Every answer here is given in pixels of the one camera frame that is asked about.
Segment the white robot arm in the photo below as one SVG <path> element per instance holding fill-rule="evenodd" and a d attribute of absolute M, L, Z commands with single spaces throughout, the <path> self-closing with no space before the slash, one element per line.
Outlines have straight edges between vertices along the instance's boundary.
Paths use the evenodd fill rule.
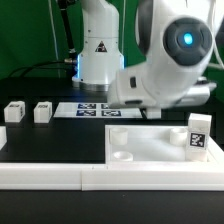
<path fill-rule="evenodd" d="M 217 53 L 215 37 L 224 21 L 224 0 L 139 0 L 135 35 L 146 60 L 130 67 L 118 49 L 119 13 L 107 0 L 56 0 L 62 18 L 79 2 L 84 47 L 74 49 L 73 83 L 105 91 L 111 108 L 159 108 L 204 104 L 211 87 L 199 82 Z"/>

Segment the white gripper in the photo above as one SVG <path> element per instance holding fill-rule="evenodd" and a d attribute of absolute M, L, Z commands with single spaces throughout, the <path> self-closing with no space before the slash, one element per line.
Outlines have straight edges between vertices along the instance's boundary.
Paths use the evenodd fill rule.
<path fill-rule="evenodd" d="M 143 69 L 127 68 L 116 73 L 111 82 L 107 103 L 112 109 L 156 107 L 156 100 L 146 91 L 142 82 Z"/>

